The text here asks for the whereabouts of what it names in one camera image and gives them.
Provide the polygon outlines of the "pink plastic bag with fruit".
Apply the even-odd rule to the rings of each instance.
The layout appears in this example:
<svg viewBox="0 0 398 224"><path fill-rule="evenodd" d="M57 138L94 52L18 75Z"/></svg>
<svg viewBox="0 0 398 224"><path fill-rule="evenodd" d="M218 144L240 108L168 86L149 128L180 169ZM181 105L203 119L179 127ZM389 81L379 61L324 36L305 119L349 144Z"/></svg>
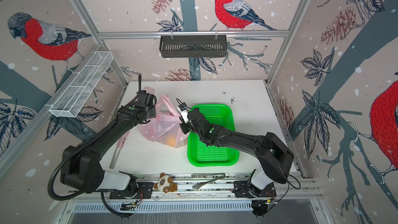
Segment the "pink plastic bag with fruit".
<svg viewBox="0 0 398 224"><path fill-rule="evenodd" d="M155 118L147 124L139 124L141 135L149 141L166 145L167 137L175 137L176 145L180 148L187 144L188 134L183 134L180 129L180 113L169 100L168 96L161 95L160 101L155 106Z"/></svg>

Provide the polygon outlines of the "green plastic basket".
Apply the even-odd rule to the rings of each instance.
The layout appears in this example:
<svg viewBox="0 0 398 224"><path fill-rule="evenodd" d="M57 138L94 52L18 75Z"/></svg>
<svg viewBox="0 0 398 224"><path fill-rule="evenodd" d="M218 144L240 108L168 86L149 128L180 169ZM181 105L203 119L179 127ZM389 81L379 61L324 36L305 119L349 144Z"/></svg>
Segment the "green plastic basket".
<svg viewBox="0 0 398 224"><path fill-rule="evenodd" d="M235 130L233 112L225 104L198 104L200 113L211 124L221 125L232 131ZM187 158L195 167L227 167L237 163L239 151L233 148L218 147L217 143L206 145L201 142L200 137L190 133L188 137Z"/></svg>

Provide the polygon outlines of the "orange fruit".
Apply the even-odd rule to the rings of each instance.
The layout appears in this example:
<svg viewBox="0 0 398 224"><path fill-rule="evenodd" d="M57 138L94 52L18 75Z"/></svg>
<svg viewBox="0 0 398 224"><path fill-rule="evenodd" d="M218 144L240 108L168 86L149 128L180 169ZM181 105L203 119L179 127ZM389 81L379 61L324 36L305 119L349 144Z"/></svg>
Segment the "orange fruit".
<svg viewBox="0 0 398 224"><path fill-rule="evenodd" d="M175 137L167 137L165 139L165 143L166 145L170 146L170 147L175 147L176 145L176 138Z"/></svg>

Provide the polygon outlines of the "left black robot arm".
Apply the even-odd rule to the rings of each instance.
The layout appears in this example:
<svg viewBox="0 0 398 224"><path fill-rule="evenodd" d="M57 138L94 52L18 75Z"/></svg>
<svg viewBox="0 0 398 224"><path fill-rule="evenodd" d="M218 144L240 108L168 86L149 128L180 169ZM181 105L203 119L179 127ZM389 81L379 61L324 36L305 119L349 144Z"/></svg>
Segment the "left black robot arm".
<svg viewBox="0 0 398 224"><path fill-rule="evenodd" d="M129 130L155 117L156 103L155 95L140 91L135 100L119 108L110 124L93 138L65 149L61 183L88 194L98 190L105 177L101 159Z"/></svg>

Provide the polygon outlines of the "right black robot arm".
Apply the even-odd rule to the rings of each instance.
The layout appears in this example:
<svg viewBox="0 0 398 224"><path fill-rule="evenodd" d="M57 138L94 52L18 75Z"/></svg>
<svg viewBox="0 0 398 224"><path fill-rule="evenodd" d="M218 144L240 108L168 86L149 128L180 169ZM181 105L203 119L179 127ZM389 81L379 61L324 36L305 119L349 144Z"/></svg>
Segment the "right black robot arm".
<svg viewBox="0 0 398 224"><path fill-rule="evenodd" d="M280 184L288 182L294 154L274 133L249 135L210 123L199 108L189 108L182 103L180 128L184 134L195 133L206 146L236 149L256 157L265 175Z"/></svg>

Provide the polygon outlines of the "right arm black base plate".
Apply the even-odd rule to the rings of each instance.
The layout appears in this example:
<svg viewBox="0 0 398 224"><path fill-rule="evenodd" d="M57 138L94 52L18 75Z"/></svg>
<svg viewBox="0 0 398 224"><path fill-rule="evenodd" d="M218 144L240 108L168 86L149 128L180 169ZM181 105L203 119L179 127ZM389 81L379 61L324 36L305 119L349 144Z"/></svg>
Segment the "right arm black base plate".
<svg viewBox="0 0 398 224"><path fill-rule="evenodd" d="M264 189L258 189L249 181L234 181L233 193L236 198L276 198L274 183L268 184Z"/></svg>

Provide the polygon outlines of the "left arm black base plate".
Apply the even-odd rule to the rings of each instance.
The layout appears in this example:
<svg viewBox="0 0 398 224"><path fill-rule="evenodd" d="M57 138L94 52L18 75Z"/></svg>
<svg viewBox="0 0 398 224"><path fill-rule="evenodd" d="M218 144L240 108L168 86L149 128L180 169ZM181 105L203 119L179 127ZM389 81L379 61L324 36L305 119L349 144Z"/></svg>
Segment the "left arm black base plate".
<svg viewBox="0 0 398 224"><path fill-rule="evenodd" d="M151 182L135 182L130 184L125 190L113 190L109 198L112 200L150 199L153 186L154 183Z"/></svg>

